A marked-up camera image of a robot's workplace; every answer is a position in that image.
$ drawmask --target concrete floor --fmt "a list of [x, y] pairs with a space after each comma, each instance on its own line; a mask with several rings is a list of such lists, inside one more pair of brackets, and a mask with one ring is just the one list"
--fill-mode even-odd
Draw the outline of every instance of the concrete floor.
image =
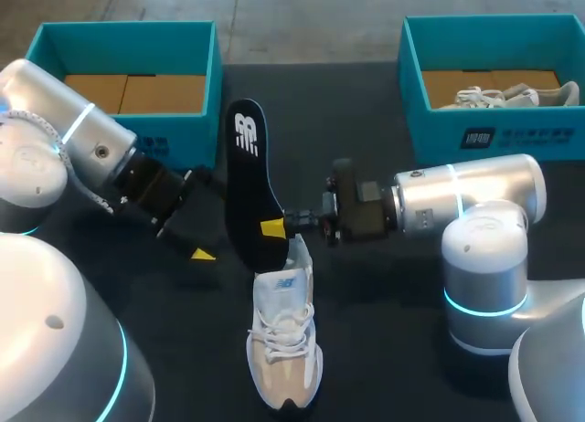
[[0, 67], [24, 56], [41, 22], [215, 20], [224, 61], [394, 58], [406, 15], [573, 12], [585, 0], [1, 0]]

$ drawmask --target shoe laces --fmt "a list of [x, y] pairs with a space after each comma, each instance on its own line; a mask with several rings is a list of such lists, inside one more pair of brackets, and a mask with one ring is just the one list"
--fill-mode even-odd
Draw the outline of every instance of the shoe laces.
[[504, 93], [500, 90], [481, 90], [477, 86], [460, 90], [455, 98], [457, 105], [471, 109], [502, 107], [504, 102]]
[[276, 358], [296, 358], [309, 352], [306, 331], [314, 316], [312, 303], [307, 303], [300, 312], [281, 311], [271, 322], [267, 322], [260, 311], [258, 314], [262, 322], [262, 329], [260, 331], [249, 330], [249, 333], [264, 341], [265, 354], [269, 362]]

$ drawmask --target brown cardboard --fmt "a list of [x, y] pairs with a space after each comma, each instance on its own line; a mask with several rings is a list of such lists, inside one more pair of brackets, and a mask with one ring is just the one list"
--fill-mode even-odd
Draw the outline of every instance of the brown cardboard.
[[65, 84], [108, 114], [118, 114], [126, 75], [68, 75]]
[[120, 114], [200, 113], [205, 83], [199, 75], [129, 76]]
[[552, 70], [427, 70], [422, 79], [433, 109], [451, 105], [460, 90], [478, 86], [482, 90], [507, 90], [518, 84], [533, 89], [558, 89], [557, 75]]
[[526, 84], [539, 90], [560, 87], [557, 74], [552, 70], [494, 70], [492, 74], [497, 90], [507, 90], [518, 84]]

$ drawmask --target black label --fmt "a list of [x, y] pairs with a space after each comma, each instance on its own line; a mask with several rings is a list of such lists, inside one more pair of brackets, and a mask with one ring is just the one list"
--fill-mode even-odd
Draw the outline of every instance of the black label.
[[468, 128], [461, 141], [462, 150], [479, 150], [489, 148], [494, 139], [495, 128]]
[[574, 134], [574, 128], [506, 129], [497, 145], [501, 148], [567, 145]]
[[165, 137], [139, 137], [138, 148], [149, 157], [166, 157], [169, 154], [168, 140]]

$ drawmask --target beige suede panel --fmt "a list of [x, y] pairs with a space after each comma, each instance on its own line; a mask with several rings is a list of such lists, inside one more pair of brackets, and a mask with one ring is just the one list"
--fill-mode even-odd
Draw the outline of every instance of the beige suede panel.
[[307, 406], [317, 387], [316, 357], [313, 380], [309, 387], [304, 388], [304, 357], [277, 359], [269, 363], [264, 348], [263, 341], [252, 338], [252, 362], [264, 398], [274, 408], [280, 408], [286, 399], [291, 399], [298, 407]]

